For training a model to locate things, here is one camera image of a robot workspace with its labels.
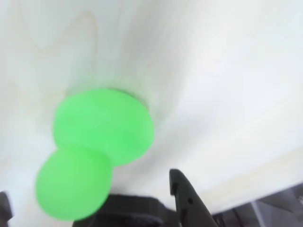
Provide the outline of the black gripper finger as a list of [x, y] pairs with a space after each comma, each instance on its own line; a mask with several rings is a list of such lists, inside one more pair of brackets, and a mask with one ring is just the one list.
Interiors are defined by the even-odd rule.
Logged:
[[182, 227], [215, 227], [211, 213], [194, 187], [178, 169], [169, 171], [170, 194], [175, 197], [178, 222]]
[[9, 197], [4, 191], [0, 192], [0, 220], [9, 221], [13, 218], [13, 212], [9, 202]]

